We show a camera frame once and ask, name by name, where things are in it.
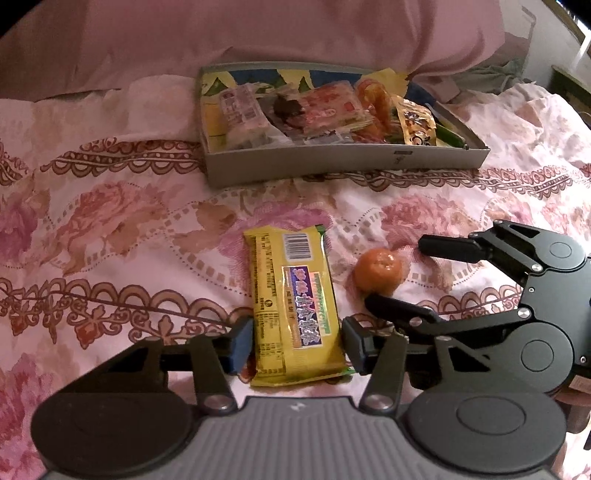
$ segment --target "decorative pattern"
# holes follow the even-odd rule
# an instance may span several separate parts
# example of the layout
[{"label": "decorative pattern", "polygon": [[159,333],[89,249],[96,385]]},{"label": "decorative pattern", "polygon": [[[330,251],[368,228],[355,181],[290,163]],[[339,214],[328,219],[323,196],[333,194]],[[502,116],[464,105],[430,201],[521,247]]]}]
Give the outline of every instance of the decorative pattern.
[{"label": "decorative pattern", "polygon": [[591,177],[591,163],[586,163],[580,167],[579,170],[582,171],[583,175],[585,175],[587,178]]},{"label": "decorative pattern", "polygon": [[[202,333],[224,333],[238,318],[252,314],[252,309],[247,307],[228,313],[208,299],[189,303],[181,294],[171,290],[150,296],[138,285],[118,291],[111,283],[91,286],[84,278],[69,282],[54,278],[41,287],[33,285],[28,289],[13,288],[10,280],[0,278],[0,291],[3,294],[0,317],[10,320],[13,335],[20,335],[41,322],[55,344],[57,327],[65,318],[66,323],[74,327],[83,349],[103,335],[118,335],[127,324],[131,327],[128,337],[132,342],[147,336],[161,338],[165,344],[171,345]],[[213,313],[213,318],[200,317],[203,311]],[[184,323],[176,327],[172,319],[176,319],[177,324],[179,320]]]},{"label": "decorative pattern", "polygon": [[0,194],[0,262],[18,265],[22,261],[49,203],[49,190],[36,189],[34,176]]},{"label": "decorative pattern", "polygon": [[29,173],[29,169],[18,157],[11,157],[0,141],[0,186],[8,187]]},{"label": "decorative pattern", "polygon": [[[124,181],[97,184],[63,210],[56,222],[62,225],[41,242],[46,254],[40,264],[54,262],[68,275],[106,255],[128,255],[141,241],[163,230],[167,203],[177,193],[178,188],[163,189],[152,183],[143,187]],[[88,246],[98,240],[101,248],[92,252]],[[69,261],[60,261],[60,256]]]},{"label": "decorative pattern", "polygon": [[133,173],[150,169],[156,175],[166,175],[173,170],[186,174],[193,170],[205,172],[205,161],[199,143],[177,140],[119,142],[113,137],[81,145],[78,151],[68,151],[41,166],[41,171],[52,170],[56,175],[72,172],[81,179],[126,168]]},{"label": "decorative pattern", "polygon": [[4,373],[0,369],[0,473],[3,479],[39,478],[45,469],[31,439],[31,416],[56,388],[55,375],[40,373],[24,353]]},{"label": "decorative pattern", "polygon": [[448,320],[467,319],[512,310],[519,305],[521,292],[522,288],[518,285],[502,285],[499,289],[484,288],[480,293],[469,291],[460,299],[445,295],[438,302],[422,300],[417,304],[434,310]]},{"label": "decorative pattern", "polygon": [[454,188],[477,187],[492,193],[513,192],[528,194],[538,199],[559,194],[573,184],[571,173],[566,168],[547,166],[529,172],[515,169],[484,168],[480,170],[429,170],[397,173],[393,171],[331,173],[304,177],[306,181],[326,181],[349,179],[357,185],[369,187],[375,192],[383,192],[394,186],[406,189],[417,187]]},{"label": "decorative pattern", "polygon": [[[209,282],[250,294],[248,249],[245,230],[269,224],[297,231],[310,225],[333,223],[331,202],[324,197],[301,197],[292,181],[276,186],[221,193],[205,202],[192,204],[199,228],[173,237],[178,252],[190,268],[204,274]],[[212,263],[212,251],[225,258]]]}]

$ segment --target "orange fruit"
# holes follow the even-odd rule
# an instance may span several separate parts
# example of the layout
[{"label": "orange fruit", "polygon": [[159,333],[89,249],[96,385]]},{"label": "orange fruit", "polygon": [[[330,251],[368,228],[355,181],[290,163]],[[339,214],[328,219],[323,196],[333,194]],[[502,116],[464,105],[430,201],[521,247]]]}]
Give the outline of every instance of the orange fruit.
[{"label": "orange fruit", "polygon": [[406,279],[409,271],[410,265],[405,256],[386,248],[373,248],[357,260],[353,279],[361,292],[389,297]]}]

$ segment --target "plastic-wrapped snack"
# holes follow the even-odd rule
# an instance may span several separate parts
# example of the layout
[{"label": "plastic-wrapped snack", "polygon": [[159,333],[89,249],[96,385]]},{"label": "plastic-wrapped snack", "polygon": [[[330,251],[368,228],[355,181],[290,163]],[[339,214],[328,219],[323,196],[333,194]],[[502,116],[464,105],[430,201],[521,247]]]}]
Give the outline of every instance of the plastic-wrapped snack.
[{"label": "plastic-wrapped snack", "polygon": [[355,143],[353,139],[354,133],[351,132],[327,132],[318,137],[310,137],[303,140],[304,145],[336,145]]},{"label": "plastic-wrapped snack", "polygon": [[437,145],[435,120],[431,111],[402,97],[395,97],[398,116],[407,145]]},{"label": "plastic-wrapped snack", "polygon": [[373,116],[373,123],[355,132],[355,141],[362,143],[403,143],[404,134],[396,103],[386,87],[371,78],[355,85],[355,93],[363,107]]},{"label": "plastic-wrapped snack", "polygon": [[372,122],[371,115],[345,80],[303,93],[293,86],[284,86],[274,93],[274,116],[306,138],[330,131],[351,132]]},{"label": "plastic-wrapped snack", "polygon": [[255,313],[254,386],[277,387],[352,373],[324,253],[324,227],[244,233]]},{"label": "plastic-wrapped snack", "polygon": [[226,123],[226,149],[286,147],[293,145],[265,117],[249,83],[226,89],[218,103]]}]

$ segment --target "wooden furniture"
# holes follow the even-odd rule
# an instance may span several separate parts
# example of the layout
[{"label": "wooden furniture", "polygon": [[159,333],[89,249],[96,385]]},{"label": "wooden furniture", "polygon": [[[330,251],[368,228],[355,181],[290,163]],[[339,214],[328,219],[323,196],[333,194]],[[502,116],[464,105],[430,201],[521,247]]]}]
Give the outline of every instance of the wooden furniture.
[{"label": "wooden furniture", "polygon": [[557,93],[571,104],[591,128],[591,87],[586,86],[561,67],[552,65],[552,70],[548,91]]}]

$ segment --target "bed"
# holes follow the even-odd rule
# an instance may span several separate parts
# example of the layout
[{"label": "bed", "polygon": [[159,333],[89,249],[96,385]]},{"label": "bed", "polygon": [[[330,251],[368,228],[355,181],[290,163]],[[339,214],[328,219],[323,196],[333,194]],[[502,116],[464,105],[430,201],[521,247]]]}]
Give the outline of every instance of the bed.
[{"label": "bed", "polygon": [[[417,255],[421,234],[466,235],[504,218],[591,245],[591,133],[536,85],[453,107],[492,149],[479,171],[353,172],[219,191],[196,141],[194,88],[188,77],[156,76],[77,100],[0,101],[3,479],[43,471],[28,428],[52,392],[132,342],[215,335],[251,311],[247,228],[325,224],[339,314],[375,327],[385,325],[364,312],[350,279],[370,247],[410,255],[398,297],[456,319],[514,308],[519,287],[485,264]],[[249,364],[232,380],[239,401],[357,400],[367,380],[254,390],[252,374]],[[189,379],[170,383],[190,400]],[[589,478],[587,433],[569,434],[564,479]]]}]

